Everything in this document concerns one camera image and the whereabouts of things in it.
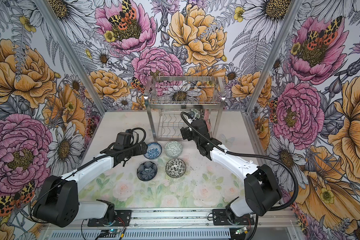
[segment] bowl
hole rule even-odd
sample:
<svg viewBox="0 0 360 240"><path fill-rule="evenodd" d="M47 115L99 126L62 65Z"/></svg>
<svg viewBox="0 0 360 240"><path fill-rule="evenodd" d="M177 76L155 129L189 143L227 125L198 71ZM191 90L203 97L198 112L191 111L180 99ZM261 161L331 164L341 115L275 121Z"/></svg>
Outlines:
<svg viewBox="0 0 360 240"><path fill-rule="evenodd" d="M150 160L158 158L163 151L163 148L157 142L150 142L147 144L147 147L147 153L144 154L144 157Z"/></svg>
<svg viewBox="0 0 360 240"><path fill-rule="evenodd" d="M137 177L146 182L152 180L157 174L157 166L153 162L144 162L137 168Z"/></svg>
<svg viewBox="0 0 360 240"><path fill-rule="evenodd" d="M165 166L165 172L172 178L181 177L184 175L186 169L187 166L185 165L185 162L178 158L169 160Z"/></svg>
<svg viewBox="0 0 360 240"><path fill-rule="evenodd" d="M164 151L168 157L176 158L183 152L183 146L178 141L168 142L164 146Z"/></svg>

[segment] blue floral bowl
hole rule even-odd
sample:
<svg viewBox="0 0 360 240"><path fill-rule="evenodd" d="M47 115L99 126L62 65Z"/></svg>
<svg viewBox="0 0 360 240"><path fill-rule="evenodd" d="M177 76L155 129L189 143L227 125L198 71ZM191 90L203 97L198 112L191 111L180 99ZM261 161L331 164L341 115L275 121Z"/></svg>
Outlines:
<svg viewBox="0 0 360 240"><path fill-rule="evenodd" d="M157 166L153 162L144 162L137 168L137 177L146 182L152 180L157 174Z"/></svg>
<svg viewBox="0 0 360 240"><path fill-rule="evenodd" d="M150 142L149 144L147 144L147 146L147 153L144 154L144 157L151 160L158 158L158 156L160 156L161 152L163 151L161 145L157 142Z"/></svg>

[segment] metal dish rack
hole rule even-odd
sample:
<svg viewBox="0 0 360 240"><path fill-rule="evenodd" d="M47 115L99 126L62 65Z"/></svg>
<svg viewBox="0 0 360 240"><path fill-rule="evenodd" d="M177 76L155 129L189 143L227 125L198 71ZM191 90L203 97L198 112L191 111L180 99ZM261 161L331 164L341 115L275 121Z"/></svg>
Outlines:
<svg viewBox="0 0 360 240"><path fill-rule="evenodd" d="M149 77L145 89L152 88L152 91L145 91L144 101L154 141L182 141L180 129L187 125L180 113L187 112L187 109L205 109L210 113L217 111L216 122L210 132L212 137L216 137L225 104L222 80L221 77ZM152 118L153 109L159 112L157 128Z"/></svg>

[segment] floral tabletop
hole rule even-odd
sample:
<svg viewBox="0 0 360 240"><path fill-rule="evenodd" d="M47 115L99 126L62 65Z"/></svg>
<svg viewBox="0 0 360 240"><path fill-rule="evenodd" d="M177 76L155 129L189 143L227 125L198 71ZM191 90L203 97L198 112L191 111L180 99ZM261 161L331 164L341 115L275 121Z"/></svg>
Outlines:
<svg viewBox="0 0 360 240"><path fill-rule="evenodd" d="M233 151L253 153L240 112L224 112L222 122L225 118L233 124L221 125L217 138ZM119 120L117 126L114 126L115 119ZM153 140L147 113L106 113L83 162L114 141L117 132L135 126L147 131L146 143ZM182 177L174 179L166 174L165 165L171 158L162 152L158 159L151 160L158 167L157 175L143 182L137 178L136 171L148 159L136 156L125 167L120 164L86 185L79 193L80 201L103 199L113 202L116 208L223 207L237 196L244 196L244 184L235 175L201 156L193 141L181 143L184 149L178 158L187 165Z"/></svg>

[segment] orange flower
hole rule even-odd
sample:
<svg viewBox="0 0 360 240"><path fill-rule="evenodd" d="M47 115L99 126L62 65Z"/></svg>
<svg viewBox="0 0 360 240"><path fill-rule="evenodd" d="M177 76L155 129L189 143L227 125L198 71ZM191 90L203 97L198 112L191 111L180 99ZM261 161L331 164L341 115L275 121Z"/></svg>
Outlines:
<svg viewBox="0 0 360 240"><path fill-rule="evenodd" d="M335 102L344 114L344 125L336 135L328 136L333 152L341 157L341 168L350 181L360 184L360 77L343 85L343 103Z"/></svg>
<svg viewBox="0 0 360 240"><path fill-rule="evenodd" d="M59 88L59 97L48 98L46 106L43 108L44 123L52 126L61 126L65 131L69 122L76 124L76 130L85 135L86 120L84 105L77 98L68 84L64 89Z"/></svg>
<svg viewBox="0 0 360 240"><path fill-rule="evenodd" d="M196 67L191 67L184 74L185 76L197 76L197 77L222 77L223 82L228 83L228 78L225 75L225 68L217 69L210 68L209 70L205 66L197 65ZM214 82L209 81L198 81L196 86L201 86L201 95L200 102L208 102L211 101L213 96L213 87L215 86Z"/></svg>
<svg viewBox="0 0 360 240"><path fill-rule="evenodd" d="M8 226L6 223L3 223L0 226L0 240L13 240L14 239L14 227Z"/></svg>
<svg viewBox="0 0 360 240"><path fill-rule="evenodd" d="M323 160L331 161L328 166ZM357 228L357 220L360 220L360 202L351 196L354 192L348 182L341 181L345 173L341 169L341 163L335 162L324 147L311 146L307 149L307 164L304 174L309 184L306 189L299 186L299 194L296 199L298 207L312 217L320 220L324 217L324 226L336 227L343 218L350 219L350 226L346 233L350 234Z"/></svg>
<svg viewBox="0 0 360 240"><path fill-rule="evenodd" d="M127 81L119 78L111 71L93 71L89 75L89 79L93 83L99 97L103 99L104 96L113 98L115 101L130 94ZM85 90L85 96L90 98L88 91Z"/></svg>
<svg viewBox="0 0 360 240"><path fill-rule="evenodd" d="M232 87L232 96L234 98L240 97L245 98L246 96L250 96L253 93L253 90L259 81L260 71L255 72L254 74L247 74L246 76L242 76L238 79L240 84L236 84ZM271 76L267 77L267 81L264 84L264 87L261 89L261 93L259 98L257 99L258 103L261 107L265 108L269 99L271 98L271 84L272 79Z"/></svg>
<svg viewBox="0 0 360 240"><path fill-rule="evenodd" d="M38 108L45 98L56 93L55 74L43 57L35 49L26 46L24 67L16 78L16 60L11 40L0 41L0 104L5 103L11 94L22 96L31 103L31 108Z"/></svg>
<svg viewBox="0 0 360 240"><path fill-rule="evenodd" d="M197 5L192 7L192 4L188 4L185 16L178 11L173 14L168 34L176 40L173 45L187 49L188 63L210 67L224 55L227 33L223 32L223 28L207 37L200 37L212 24L215 24L215 17L206 15Z"/></svg>
<svg viewBox="0 0 360 240"><path fill-rule="evenodd" d="M256 118L254 120L254 127L256 129L257 136L259 136L264 151L267 150L269 144L269 136L270 136L268 118L264 118L264 117L262 117L261 119L260 117Z"/></svg>

